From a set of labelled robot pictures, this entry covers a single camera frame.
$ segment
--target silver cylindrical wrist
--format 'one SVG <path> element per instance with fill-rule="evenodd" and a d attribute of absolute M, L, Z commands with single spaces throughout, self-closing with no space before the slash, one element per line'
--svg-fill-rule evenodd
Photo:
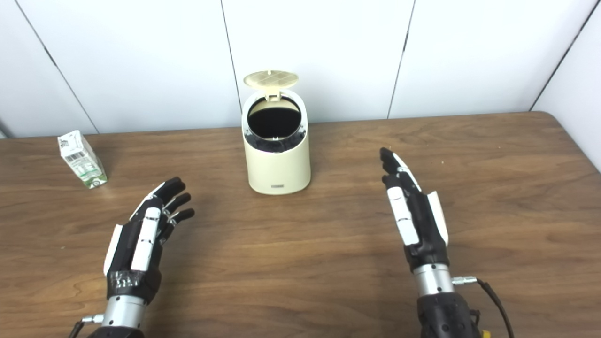
<path fill-rule="evenodd" d="M 426 264 L 413 271 L 419 296 L 433 295 L 441 292 L 454 292 L 449 267 L 444 264 Z"/>
<path fill-rule="evenodd" d="M 134 296 L 112 296 L 106 305 L 101 326 L 139 328 L 144 318 L 146 305 L 142 298 Z"/>

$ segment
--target robotic hand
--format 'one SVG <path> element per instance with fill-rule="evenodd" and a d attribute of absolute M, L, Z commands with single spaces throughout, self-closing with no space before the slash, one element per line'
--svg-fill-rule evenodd
<path fill-rule="evenodd" d="M 513 330 L 501 301 L 488 283 L 449 273 L 448 232 L 436 191 L 424 194 L 407 165 L 392 151 L 381 148 L 382 177 L 409 268 L 418 286 L 418 318 L 422 338 L 486 338 L 478 329 L 480 312 L 471 310 L 454 285 L 478 283 L 499 307 L 509 337 Z"/>
<path fill-rule="evenodd" d="M 163 244 L 179 222 L 194 216 L 193 209 L 175 212 L 191 199 L 188 193 L 176 197 L 185 189 L 179 177 L 161 183 L 125 225 L 115 226 L 104 265 L 106 311 L 82 318 L 69 338 L 88 323 L 101 324 L 89 337 L 144 338 L 139 327 L 146 306 L 159 291 Z"/>

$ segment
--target white wall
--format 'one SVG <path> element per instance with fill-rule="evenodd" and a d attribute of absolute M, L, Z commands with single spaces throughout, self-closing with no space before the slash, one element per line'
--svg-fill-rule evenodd
<path fill-rule="evenodd" d="M 413 0 L 17 1 L 83 109 L 2 1 L 8 136 L 237 126 L 267 68 L 311 121 L 525 111 L 596 0 L 416 0 L 404 54 Z"/>
<path fill-rule="evenodd" d="M 17 137 L 96 133 L 14 1 L 0 1 L 0 125 Z"/>
<path fill-rule="evenodd" d="M 527 111 L 596 0 L 417 0 L 390 117 Z"/>
<path fill-rule="evenodd" d="M 242 101 L 244 76 L 281 69 L 299 75 L 311 122 L 386 118 L 413 0 L 223 4 Z"/>
<path fill-rule="evenodd" d="M 601 8 L 591 15 L 534 110 L 555 116 L 601 171 Z"/>
<path fill-rule="evenodd" d="M 19 0 L 100 132 L 234 126 L 219 0 Z"/>

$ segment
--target cable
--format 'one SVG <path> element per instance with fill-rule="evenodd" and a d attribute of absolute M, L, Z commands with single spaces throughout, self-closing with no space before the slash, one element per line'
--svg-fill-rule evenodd
<path fill-rule="evenodd" d="M 477 282 L 478 284 L 480 284 L 482 289 L 488 294 L 490 299 L 492 299 L 493 303 L 495 303 L 495 305 L 499 308 L 501 316 L 503 317 L 503 321 L 505 322 L 505 327 L 507 327 L 507 334 L 509 334 L 509 338 L 515 338 L 515 336 L 513 335 L 513 329 L 511 328 L 511 322 L 509 321 L 507 312 L 505 312 L 505 308 L 503 308 L 503 304 L 501 304 L 499 296 L 496 295 L 495 291 L 493 291 L 492 287 L 490 287 L 490 284 L 480 279 L 478 279 Z"/>
<path fill-rule="evenodd" d="M 69 334 L 69 338 L 77 337 L 77 335 L 79 334 L 79 332 L 81 331 L 81 329 L 83 327 L 84 327 L 84 322 L 79 321 L 79 322 L 75 323 L 75 325 L 73 326 L 73 329 L 71 330 L 71 334 Z"/>

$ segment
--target barcode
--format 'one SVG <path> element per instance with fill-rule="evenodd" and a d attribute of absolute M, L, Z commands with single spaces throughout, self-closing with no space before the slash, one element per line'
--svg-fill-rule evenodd
<path fill-rule="evenodd" d="M 79 153 L 75 153 L 75 154 L 73 154 L 73 155 L 69 155 L 69 156 L 67 156 L 67 157 L 66 157 L 66 159 L 67 159 L 67 162 L 73 162 L 73 161 L 75 161 L 76 159 L 78 159 L 78 158 L 82 158 L 82 157 L 84 157 L 84 156 L 85 156 L 85 155 L 84 155 L 84 153 L 82 153 L 82 152 L 79 152 Z"/>

